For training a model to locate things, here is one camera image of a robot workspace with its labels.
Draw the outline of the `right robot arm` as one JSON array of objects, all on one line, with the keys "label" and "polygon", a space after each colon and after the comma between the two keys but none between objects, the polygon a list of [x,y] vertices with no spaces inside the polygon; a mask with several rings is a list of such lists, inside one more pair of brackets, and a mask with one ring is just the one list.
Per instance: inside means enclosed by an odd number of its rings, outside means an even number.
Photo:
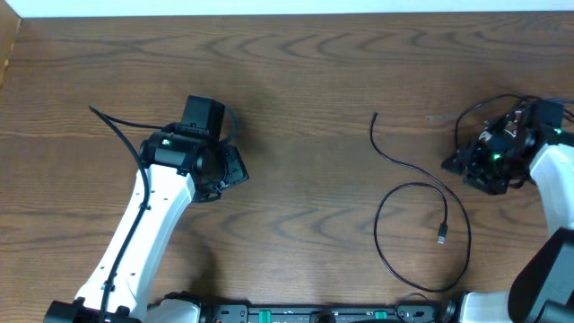
[{"label": "right robot arm", "polygon": [[506,292],[464,292],[448,304],[447,322],[573,320],[573,115],[568,100],[518,97],[441,163],[466,185],[496,196],[530,182],[544,208],[548,240]]}]

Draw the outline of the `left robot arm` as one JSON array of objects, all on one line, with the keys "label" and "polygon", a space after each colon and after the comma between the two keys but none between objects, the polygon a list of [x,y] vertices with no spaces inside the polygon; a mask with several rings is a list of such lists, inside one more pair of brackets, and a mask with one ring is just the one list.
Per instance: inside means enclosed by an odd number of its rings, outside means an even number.
[{"label": "left robot arm", "polygon": [[149,304],[152,284],[175,226],[187,207],[221,198],[222,191],[248,180],[232,144],[221,136],[233,113],[217,100],[189,96],[182,119],[152,127],[134,148],[135,186],[112,240],[87,282],[70,303],[53,301],[47,322],[202,322],[201,305],[179,297]]}]

